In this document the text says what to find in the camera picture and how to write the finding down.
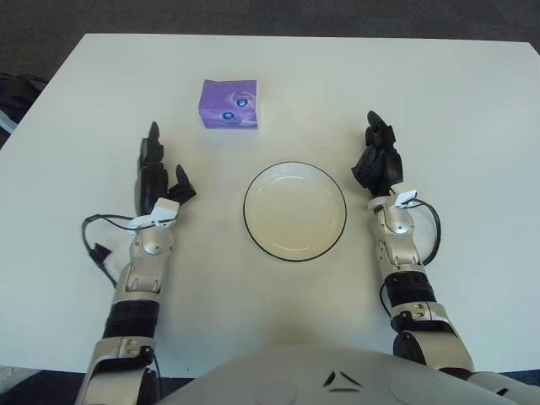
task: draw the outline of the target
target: wire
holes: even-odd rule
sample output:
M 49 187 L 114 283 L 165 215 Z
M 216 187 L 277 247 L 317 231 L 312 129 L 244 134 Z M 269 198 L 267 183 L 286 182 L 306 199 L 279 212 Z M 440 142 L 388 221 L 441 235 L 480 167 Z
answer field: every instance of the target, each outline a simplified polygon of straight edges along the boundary
M 155 362 L 155 370 L 158 373 L 158 385 L 159 385 L 159 399 L 163 399 L 163 381 L 161 380 L 161 371 L 159 371 L 159 364 L 158 364 L 158 358 L 155 357 L 154 352 L 154 362 Z
M 381 299 L 381 304 L 382 304 L 382 307 L 385 309 L 385 312 L 388 314 L 389 317 L 392 317 L 392 315 L 390 315 L 390 311 L 388 310 L 388 308 L 386 308 L 385 301 L 382 299 L 382 289 L 384 288 L 385 288 L 385 283 L 381 285 L 381 289 L 379 290 L 379 298 Z
M 430 264 L 433 261 L 433 259 L 435 259 L 435 256 L 437 256 L 437 252 L 439 251 L 439 246 L 440 246 L 440 218 L 439 218 L 439 214 L 437 213 L 435 208 L 433 208 L 433 206 L 428 204 L 426 201 L 420 200 L 419 198 L 414 198 L 411 201 L 414 201 L 417 204 L 405 207 L 406 209 L 425 206 L 431 212 L 431 215 L 433 215 L 433 220 L 435 222 L 435 228 L 436 228 L 436 232 L 437 232 L 437 235 L 435 237 L 435 243 L 433 245 L 433 249 L 431 250 L 431 253 L 422 261 L 422 264 L 424 266 L 427 266 L 428 264 Z M 386 308 L 385 301 L 382 299 L 382 290 L 385 288 L 385 285 L 386 284 L 383 283 L 381 285 L 381 289 L 379 289 L 379 298 L 381 299 L 381 304 L 382 304 L 382 307 L 385 309 L 385 312 L 388 314 L 389 317 L 392 317 L 392 315 L 390 314 L 390 311 L 388 310 L 388 308 Z
M 112 286 L 116 287 L 116 280 L 111 276 L 111 274 L 109 273 L 109 271 L 107 270 L 107 268 L 105 267 L 103 262 L 96 261 L 95 258 L 92 256 L 92 252 L 95 251 L 95 248 L 92 249 L 92 247 L 88 243 L 88 239 L 86 237 L 86 228 L 88 227 L 89 224 L 92 224 L 94 221 L 97 221 L 98 219 L 103 219 L 104 221 L 107 221 L 109 224 L 114 225 L 114 226 L 116 226 L 117 228 L 119 228 L 121 230 L 133 230 L 133 231 L 147 230 L 148 228 L 153 228 L 154 226 L 156 226 L 156 224 L 151 224 L 151 225 L 148 225 L 148 226 L 141 226 L 141 227 L 138 227 L 138 228 L 128 228 L 126 226 L 122 226 L 120 224 L 117 224 L 115 221 L 112 221 L 111 219 L 121 219 L 121 220 L 124 220 L 124 221 L 131 221 L 133 219 L 133 217 L 126 217 L 124 215 L 115 215 L 115 214 L 111 214 L 111 213 L 107 213 L 107 214 L 97 213 L 96 215 L 92 215 L 92 216 L 84 219 L 83 224 L 82 224 L 82 234 L 83 234 L 84 247 L 86 248 L 86 251 L 89 253 L 90 257 L 92 257 L 92 260 L 94 261 L 95 265 L 109 279 L 109 281 L 111 281 Z M 164 224 L 164 223 L 168 223 L 168 222 L 171 222 L 171 221 L 174 221 L 174 220 L 176 220 L 176 217 L 174 217 L 172 219 L 161 219 L 159 221 L 159 223 Z
M 418 198 L 414 198 L 413 201 L 418 203 L 418 204 L 413 205 L 411 207 L 405 207 L 405 208 L 409 209 L 409 208 L 416 208 L 416 207 L 425 206 L 431 212 L 431 215 L 433 215 L 433 220 L 435 222 L 435 229 L 436 229 L 437 235 L 435 237 L 435 243 L 433 244 L 433 249 L 431 249 L 431 253 L 424 260 L 422 260 L 422 264 L 424 264 L 424 266 L 427 266 L 428 264 L 430 264 L 433 261 L 433 259 L 435 259 L 435 256 L 437 256 L 437 252 L 439 251 L 439 246 L 440 246 L 440 218 L 439 218 L 439 214 L 437 213 L 435 208 L 433 208 L 433 206 L 428 204 L 426 201 L 420 200 Z
M 90 247 L 90 244 L 88 243 L 88 240 L 86 239 L 86 227 L 90 224 L 90 222 L 88 222 L 86 219 L 83 221 L 83 226 L 82 226 L 82 233 L 83 233 L 83 243 L 84 243 L 84 247 L 86 247 L 86 251 L 88 252 L 88 254 L 90 255 L 90 257 L 92 257 L 92 248 Z M 99 270 L 101 270 L 101 272 L 109 279 L 109 281 L 111 282 L 112 286 L 114 288 L 116 288 L 116 280 L 111 276 L 111 274 L 108 272 L 107 268 L 105 267 L 105 265 L 103 263 L 98 263 L 96 261 L 94 261 L 95 265 L 98 267 Z

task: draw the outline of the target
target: table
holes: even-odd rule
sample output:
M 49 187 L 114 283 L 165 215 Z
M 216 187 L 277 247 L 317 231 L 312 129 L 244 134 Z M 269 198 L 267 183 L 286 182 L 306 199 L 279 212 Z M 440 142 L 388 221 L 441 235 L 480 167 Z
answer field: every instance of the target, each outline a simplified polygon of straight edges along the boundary
M 80 224 L 135 214 L 152 121 L 166 168 L 182 163 L 197 189 L 174 229 L 157 332 L 164 375 L 295 343 L 390 353 L 370 195 L 349 169 L 372 109 L 394 126 L 405 180 L 440 213 L 428 273 L 477 368 L 538 368 L 539 62 L 525 43 L 86 35 L 0 151 L 0 364 L 86 370 L 112 287 Z M 205 78 L 258 79 L 261 129 L 204 129 Z M 314 261 L 270 257 L 242 220 L 251 180 L 285 160 L 323 169 L 347 203 L 342 238 Z M 422 210 L 425 255 L 434 229 Z M 96 224 L 90 239 L 115 251 L 107 266 L 119 272 L 131 236 Z

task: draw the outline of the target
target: white plate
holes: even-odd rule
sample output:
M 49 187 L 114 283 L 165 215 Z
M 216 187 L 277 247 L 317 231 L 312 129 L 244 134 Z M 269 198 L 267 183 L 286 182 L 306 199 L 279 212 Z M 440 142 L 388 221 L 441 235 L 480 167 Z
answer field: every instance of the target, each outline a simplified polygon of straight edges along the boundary
M 301 262 L 338 241 L 347 208 L 336 182 L 306 163 L 270 166 L 253 180 L 244 199 L 251 238 L 267 253 Z

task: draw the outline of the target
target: purple box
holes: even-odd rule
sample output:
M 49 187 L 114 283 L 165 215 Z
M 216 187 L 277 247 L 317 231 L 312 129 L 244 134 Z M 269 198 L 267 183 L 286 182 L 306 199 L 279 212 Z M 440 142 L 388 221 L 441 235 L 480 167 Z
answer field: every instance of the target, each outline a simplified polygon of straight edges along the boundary
M 199 115 L 206 128 L 256 129 L 256 107 L 256 80 L 204 81 Z

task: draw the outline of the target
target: gray carpet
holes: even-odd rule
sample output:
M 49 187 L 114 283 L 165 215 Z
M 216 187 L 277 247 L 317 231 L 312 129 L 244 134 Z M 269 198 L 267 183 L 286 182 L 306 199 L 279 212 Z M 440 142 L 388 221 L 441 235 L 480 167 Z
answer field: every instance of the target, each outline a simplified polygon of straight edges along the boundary
M 540 1 L 0 0 L 0 72 L 50 78 L 87 32 L 526 41 L 540 51 Z M 540 385 L 538 370 L 512 377 Z M 81 380 L 42 372 L 0 404 L 73 403 Z

